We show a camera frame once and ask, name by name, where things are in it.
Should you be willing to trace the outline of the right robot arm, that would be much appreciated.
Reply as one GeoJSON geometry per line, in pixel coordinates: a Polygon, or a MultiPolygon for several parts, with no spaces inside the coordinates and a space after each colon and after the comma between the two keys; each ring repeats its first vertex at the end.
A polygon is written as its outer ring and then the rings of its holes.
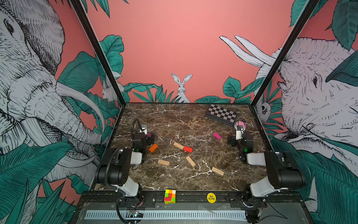
{"type": "Polygon", "coordinates": [[[241,201],[247,208],[265,205],[258,201],[272,193],[282,190],[299,189],[305,186],[306,179],[290,152],[254,152],[253,136],[243,132],[238,137],[229,136],[227,144],[237,147],[239,159],[249,165],[263,166],[267,176],[256,183],[248,184],[241,195],[241,201]]]}

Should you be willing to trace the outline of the magenta block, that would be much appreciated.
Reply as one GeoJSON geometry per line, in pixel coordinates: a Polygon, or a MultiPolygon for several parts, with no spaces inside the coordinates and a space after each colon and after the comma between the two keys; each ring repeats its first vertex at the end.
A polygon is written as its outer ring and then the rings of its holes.
{"type": "Polygon", "coordinates": [[[217,132],[213,133],[213,136],[218,140],[222,138],[217,132]]]}

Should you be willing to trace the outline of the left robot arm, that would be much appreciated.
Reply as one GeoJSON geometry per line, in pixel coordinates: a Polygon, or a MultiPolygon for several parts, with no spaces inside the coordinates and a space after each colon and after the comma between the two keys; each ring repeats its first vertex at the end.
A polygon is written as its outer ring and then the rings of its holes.
{"type": "Polygon", "coordinates": [[[132,207],[144,203],[142,187],[129,176],[131,165],[145,162],[147,147],[154,144],[154,134],[134,134],[131,148],[106,149],[95,172],[94,183],[101,184],[110,190],[120,193],[120,199],[132,207]]]}

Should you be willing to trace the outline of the orange block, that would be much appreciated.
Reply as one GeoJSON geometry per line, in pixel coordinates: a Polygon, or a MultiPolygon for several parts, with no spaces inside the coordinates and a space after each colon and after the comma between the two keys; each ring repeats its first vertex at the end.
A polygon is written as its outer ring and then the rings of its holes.
{"type": "Polygon", "coordinates": [[[157,148],[158,148],[158,145],[157,145],[157,144],[153,144],[153,145],[149,148],[149,151],[150,151],[151,153],[153,153],[157,148]]]}

